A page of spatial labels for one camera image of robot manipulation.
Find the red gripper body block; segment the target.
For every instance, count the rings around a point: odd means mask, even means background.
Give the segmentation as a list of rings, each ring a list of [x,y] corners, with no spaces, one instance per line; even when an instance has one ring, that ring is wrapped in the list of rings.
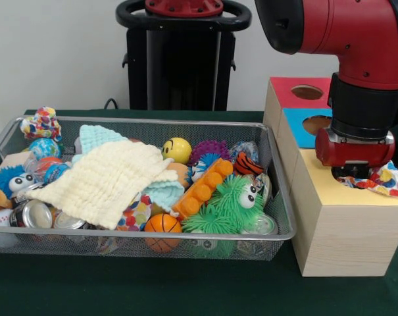
[[[354,140],[337,135],[331,128],[321,128],[316,135],[315,150],[317,159],[326,167],[382,167],[393,157],[395,139],[388,132],[380,141]]]

